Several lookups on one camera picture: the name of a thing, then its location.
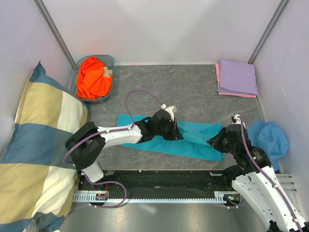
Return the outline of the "teal t shirt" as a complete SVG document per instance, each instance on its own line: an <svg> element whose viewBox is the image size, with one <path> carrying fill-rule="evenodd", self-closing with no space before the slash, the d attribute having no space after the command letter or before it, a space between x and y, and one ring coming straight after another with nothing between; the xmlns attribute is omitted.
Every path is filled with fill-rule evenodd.
<svg viewBox="0 0 309 232"><path fill-rule="evenodd" d="M210 161L222 161L224 155L211 147L207 141L217 135L222 129L221 123L197 123L178 121L178 129L182 140L167 141L161 136L155 136L151 141L139 144L122 144L137 150L165 153L182 157L190 157Z"/></svg>

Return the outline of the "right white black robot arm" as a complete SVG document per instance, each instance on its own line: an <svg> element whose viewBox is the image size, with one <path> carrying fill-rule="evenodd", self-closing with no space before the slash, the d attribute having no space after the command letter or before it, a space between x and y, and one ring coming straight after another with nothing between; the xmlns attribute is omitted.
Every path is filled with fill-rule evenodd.
<svg viewBox="0 0 309 232"><path fill-rule="evenodd" d="M309 230L309 222L288 198L266 153L252 145L243 125L224 127L207 142L215 150L233 155L236 165L224 169L222 187L239 193L268 232Z"/></svg>

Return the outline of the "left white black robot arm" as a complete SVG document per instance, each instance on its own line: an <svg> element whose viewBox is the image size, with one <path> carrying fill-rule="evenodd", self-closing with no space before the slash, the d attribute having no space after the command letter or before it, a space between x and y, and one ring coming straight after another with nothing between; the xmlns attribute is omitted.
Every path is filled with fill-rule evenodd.
<svg viewBox="0 0 309 232"><path fill-rule="evenodd" d="M93 122L84 124L66 142L67 154L77 170L89 179L89 185L101 190L106 185L103 170L97 163L100 152L108 147L122 144L141 144L162 137L166 141L183 140L174 113L175 106L160 109L152 117L143 118L132 125L120 127L97 127Z"/></svg>

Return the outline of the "blue bucket hat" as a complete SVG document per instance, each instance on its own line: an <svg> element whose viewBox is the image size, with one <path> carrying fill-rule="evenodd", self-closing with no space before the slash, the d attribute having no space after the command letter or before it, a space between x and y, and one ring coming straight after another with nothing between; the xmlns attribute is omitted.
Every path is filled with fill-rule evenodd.
<svg viewBox="0 0 309 232"><path fill-rule="evenodd" d="M279 158L289 150L289 142L278 124L258 120L249 126L247 132L252 145L263 149L274 170L279 171Z"/></svg>

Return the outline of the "folded purple t shirt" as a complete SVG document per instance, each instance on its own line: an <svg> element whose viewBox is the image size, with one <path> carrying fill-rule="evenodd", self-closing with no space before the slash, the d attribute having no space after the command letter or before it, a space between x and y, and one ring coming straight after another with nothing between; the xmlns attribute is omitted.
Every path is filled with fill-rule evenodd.
<svg viewBox="0 0 309 232"><path fill-rule="evenodd" d="M220 90L225 93L258 95L254 65L222 59L219 62Z"/></svg>

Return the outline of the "beige crumpled cloth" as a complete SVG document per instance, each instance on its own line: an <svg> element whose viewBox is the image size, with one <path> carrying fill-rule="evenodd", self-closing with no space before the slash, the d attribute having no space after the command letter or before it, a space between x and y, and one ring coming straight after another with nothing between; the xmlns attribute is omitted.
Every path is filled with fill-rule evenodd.
<svg viewBox="0 0 309 232"><path fill-rule="evenodd" d="M111 77L112 76L112 70L109 69L107 66L103 67L103 74L104 77Z"/></svg>

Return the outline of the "folded pink t shirt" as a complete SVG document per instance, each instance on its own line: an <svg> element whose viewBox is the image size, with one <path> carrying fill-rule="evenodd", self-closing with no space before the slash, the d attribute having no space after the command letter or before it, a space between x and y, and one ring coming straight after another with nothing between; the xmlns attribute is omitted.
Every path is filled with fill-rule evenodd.
<svg viewBox="0 0 309 232"><path fill-rule="evenodd" d="M245 97L245 98L255 98L256 95L252 94L243 94L243 93L225 93L222 90L220 90L220 69L219 69L219 63L215 64L215 70L216 70L216 79L217 79L217 92L219 95L227 95L227 96L238 96L238 97Z"/></svg>

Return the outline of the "orange t shirt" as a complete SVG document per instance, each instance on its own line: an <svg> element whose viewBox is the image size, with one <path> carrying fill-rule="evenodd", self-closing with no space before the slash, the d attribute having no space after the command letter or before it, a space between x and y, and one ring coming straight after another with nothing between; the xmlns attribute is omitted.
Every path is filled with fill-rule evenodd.
<svg viewBox="0 0 309 232"><path fill-rule="evenodd" d="M104 77L106 65L95 56L86 58L77 73L76 95L80 99L98 99L106 97L112 88L112 76Z"/></svg>

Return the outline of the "blue plastic laundry basket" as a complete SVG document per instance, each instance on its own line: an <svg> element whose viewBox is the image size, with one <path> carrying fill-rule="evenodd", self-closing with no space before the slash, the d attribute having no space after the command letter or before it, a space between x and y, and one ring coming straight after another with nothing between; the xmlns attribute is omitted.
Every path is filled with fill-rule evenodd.
<svg viewBox="0 0 309 232"><path fill-rule="evenodd" d="M77 64L76 64L76 67L75 67L75 70L74 70L74 73L73 73L73 78L72 78L72 83L71 83L71 86L70 86L70 90L76 95L76 91L77 91L77 88L76 88L76 80L77 80L77 73L78 73L78 70L79 70L79 66L81 65L81 63L88 57L92 57L92 56L95 56L98 60L102 61L109 69L112 69L112 74L113 72L115 71L115 60L112 56L110 55L90 55L90 56L85 56L83 58L81 58ZM112 91L113 91L113 88L114 88L114 78L112 77L112 88L109 92L109 94L106 96L106 97L101 97L101 98L98 98L98 99L88 99L88 100L84 100L84 99L80 99L77 95L77 97L82 100L84 103L87 103L87 104L95 104L95 103L102 103L102 102L105 102L107 101L111 94L112 94Z"/></svg>

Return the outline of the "blue beige striped pillow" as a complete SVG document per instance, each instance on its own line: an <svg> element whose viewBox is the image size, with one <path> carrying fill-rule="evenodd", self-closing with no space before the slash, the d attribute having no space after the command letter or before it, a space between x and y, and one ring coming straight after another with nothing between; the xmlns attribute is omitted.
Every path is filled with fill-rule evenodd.
<svg viewBox="0 0 309 232"><path fill-rule="evenodd" d="M56 231L69 213L76 169L63 163L65 142L87 121L88 109L48 77L38 63L17 109L0 157L0 229L23 232L35 223Z"/></svg>

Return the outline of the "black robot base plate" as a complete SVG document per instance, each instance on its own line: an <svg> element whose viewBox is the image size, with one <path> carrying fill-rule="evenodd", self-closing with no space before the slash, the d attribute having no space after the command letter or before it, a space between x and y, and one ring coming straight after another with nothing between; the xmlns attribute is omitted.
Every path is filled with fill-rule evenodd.
<svg viewBox="0 0 309 232"><path fill-rule="evenodd" d="M105 181L107 185L95 186L81 177L78 189L107 191L116 198L123 198L124 190L129 198L210 198L215 191L237 193L222 172L216 170L105 171L102 182Z"/></svg>

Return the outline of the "right aluminium frame post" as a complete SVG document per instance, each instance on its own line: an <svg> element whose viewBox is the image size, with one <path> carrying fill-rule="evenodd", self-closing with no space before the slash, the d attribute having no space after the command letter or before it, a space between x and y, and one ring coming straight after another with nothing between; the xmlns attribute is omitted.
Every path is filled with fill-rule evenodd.
<svg viewBox="0 0 309 232"><path fill-rule="evenodd" d="M269 39L271 33L273 32L275 26L279 22L281 16L283 15L284 11L288 7L288 4L290 3L290 0L281 0L273 13L268 25L266 26L264 32L262 33L257 45L255 46L249 60L248 64L254 64L256 61L258 55L262 51L264 45L266 44L267 40Z"/></svg>

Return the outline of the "aluminium frame post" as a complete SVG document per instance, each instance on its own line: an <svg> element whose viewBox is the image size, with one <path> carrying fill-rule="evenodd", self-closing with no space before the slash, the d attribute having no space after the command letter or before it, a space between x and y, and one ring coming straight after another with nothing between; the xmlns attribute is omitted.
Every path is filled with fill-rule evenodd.
<svg viewBox="0 0 309 232"><path fill-rule="evenodd" d="M255 46L249 60L248 64L254 64L256 61L258 55L262 51L264 45L266 44L267 40L269 39L271 33L273 32L275 26L279 22L281 16L283 15L284 11L288 7L288 4L290 3L290 0L281 0L273 13L268 25L266 26L264 32L262 33L257 45Z"/></svg>
<svg viewBox="0 0 309 232"><path fill-rule="evenodd" d="M36 5L36 7L38 8L41 16L43 17L43 19L45 20L49 30L51 31L54 39L56 40L58 46L60 47L61 51L63 52L64 56L66 57L68 63L70 64L70 66L75 69L76 67L76 63L73 59L73 56L71 55L63 37L61 36L60 31L58 30L51 14L49 13L45 3L43 2L43 0L34 0L33 1Z"/></svg>

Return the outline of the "left aluminium frame post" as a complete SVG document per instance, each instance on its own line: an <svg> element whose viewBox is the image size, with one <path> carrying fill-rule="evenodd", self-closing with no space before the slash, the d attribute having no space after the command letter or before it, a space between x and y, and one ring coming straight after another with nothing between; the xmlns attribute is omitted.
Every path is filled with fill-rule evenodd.
<svg viewBox="0 0 309 232"><path fill-rule="evenodd" d="M43 2L43 0L34 0L33 1L36 5L36 7L38 8L41 16L43 17L43 19L45 20L49 30L51 31L54 39L56 40L58 46L60 47L61 51L63 52L64 56L66 57L68 63L70 64L70 66L75 69L76 67L76 63L73 59L73 56L71 55L63 37L61 36L60 31L58 30L51 14L49 13L45 3Z"/></svg>

